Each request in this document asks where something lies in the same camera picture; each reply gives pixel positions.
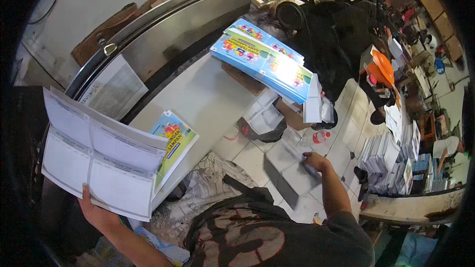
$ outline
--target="white shirt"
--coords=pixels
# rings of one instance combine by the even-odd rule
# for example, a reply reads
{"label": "white shirt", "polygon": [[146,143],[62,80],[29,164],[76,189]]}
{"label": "white shirt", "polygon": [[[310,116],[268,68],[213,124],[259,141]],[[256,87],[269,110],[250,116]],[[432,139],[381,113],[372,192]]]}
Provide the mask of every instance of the white shirt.
{"label": "white shirt", "polygon": [[460,139],[457,136],[450,136],[449,138],[436,140],[434,142],[433,156],[434,158],[442,158],[442,153],[447,149],[447,157],[452,156],[457,151]]}

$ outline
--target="desk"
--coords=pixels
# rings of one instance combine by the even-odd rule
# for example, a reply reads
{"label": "desk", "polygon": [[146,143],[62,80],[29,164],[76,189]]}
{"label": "desk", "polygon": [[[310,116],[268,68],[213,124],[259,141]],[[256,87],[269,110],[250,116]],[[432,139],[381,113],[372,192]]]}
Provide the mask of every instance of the desk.
{"label": "desk", "polygon": [[221,69],[221,61],[208,53],[146,105],[129,126],[148,132],[163,111],[171,110],[199,134],[198,141],[153,199],[153,209],[257,99]]}

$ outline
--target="cable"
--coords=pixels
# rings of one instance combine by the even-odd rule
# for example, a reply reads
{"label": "cable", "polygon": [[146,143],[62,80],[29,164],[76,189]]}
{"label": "cable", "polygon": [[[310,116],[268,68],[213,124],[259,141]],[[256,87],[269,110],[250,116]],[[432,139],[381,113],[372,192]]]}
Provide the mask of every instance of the cable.
{"label": "cable", "polygon": [[39,18],[37,21],[34,21],[34,22],[27,22],[27,24],[28,24],[28,25],[33,25],[33,24],[39,23],[41,20],[43,20],[43,19],[50,13],[50,11],[53,9],[53,7],[54,7],[55,4],[56,4],[56,1],[57,1],[57,0],[55,0],[55,1],[53,2],[53,4],[52,4],[51,7],[48,9],[48,11],[46,12],[46,14],[44,14],[41,18]]}

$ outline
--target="plastic bottle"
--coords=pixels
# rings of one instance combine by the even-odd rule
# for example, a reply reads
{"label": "plastic bottle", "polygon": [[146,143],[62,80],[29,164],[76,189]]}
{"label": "plastic bottle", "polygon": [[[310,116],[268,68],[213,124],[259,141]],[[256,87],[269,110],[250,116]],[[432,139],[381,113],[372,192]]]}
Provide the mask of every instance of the plastic bottle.
{"label": "plastic bottle", "polygon": [[302,146],[318,145],[325,142],[330,137],[330,133],[324,130],[310,133],[302,138]]}

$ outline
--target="black t-shirt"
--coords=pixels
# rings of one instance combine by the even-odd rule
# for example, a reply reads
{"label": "black t-shirt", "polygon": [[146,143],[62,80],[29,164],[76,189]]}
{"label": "black t-shirt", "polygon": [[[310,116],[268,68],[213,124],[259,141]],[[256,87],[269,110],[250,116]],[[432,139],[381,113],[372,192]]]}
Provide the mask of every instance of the black t-shirt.
{"label": "black t-shirt", "polygon": [[335,213],[322,226],[301,224],[270,200],[245,194],[197,216],[184,243],[192,253],[186,266],[193,267],[374,264],[371,241],[350,212]]}

